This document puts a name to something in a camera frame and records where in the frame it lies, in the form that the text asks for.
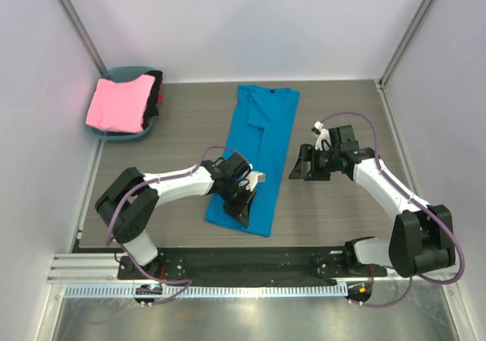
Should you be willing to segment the blue t shirt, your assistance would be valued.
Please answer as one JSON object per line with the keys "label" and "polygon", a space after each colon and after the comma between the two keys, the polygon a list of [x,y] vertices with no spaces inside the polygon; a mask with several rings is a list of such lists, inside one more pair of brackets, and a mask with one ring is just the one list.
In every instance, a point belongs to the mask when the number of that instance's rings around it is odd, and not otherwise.
{"label": "blue t shirt", "polygon": [[256,187],[249,225],[223,210],[218,195],[210,199],[205,220],[213,225],[263,237],[270,236],[300,93],[291,88],[241,85],[226,146],[241,153],[254,170],[266,175]]}

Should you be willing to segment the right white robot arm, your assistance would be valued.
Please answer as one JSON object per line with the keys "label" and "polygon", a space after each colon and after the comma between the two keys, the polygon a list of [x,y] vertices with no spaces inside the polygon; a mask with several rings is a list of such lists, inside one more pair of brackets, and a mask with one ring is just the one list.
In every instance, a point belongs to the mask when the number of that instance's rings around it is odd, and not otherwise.
{"label": "right white robot arm", "polygon": [[415,196],[370,147],[360,147],[351,125],[326,129],[316,122],[315,144],[302,144],[290,179],[328,181],[341,172],[365,189],[393,221],[388,239],[374,236],[345,243],[354,265],[391,267],[400,276],[420,276],[451,267],[456,249],[448,236],[452,215],[444,205]]}

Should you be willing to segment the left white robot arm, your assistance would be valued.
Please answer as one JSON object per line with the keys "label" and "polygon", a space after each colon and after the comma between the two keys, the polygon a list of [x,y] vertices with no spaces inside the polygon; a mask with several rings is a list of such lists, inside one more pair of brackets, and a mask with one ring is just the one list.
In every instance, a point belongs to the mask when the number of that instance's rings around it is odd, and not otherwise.
{"label": "left white robot arm", "polygon": [[185,197],[215,194],[223,200],[223,212],[247,228],[256,187],[265,179],[264,173],[253,170],[237,153],[162,174],[143,174],[130,167],[97,200],[95,210],[107,226],[108,241],[119,243],[136,265],[147,270],[161,258],[146,231],[157,207]]}

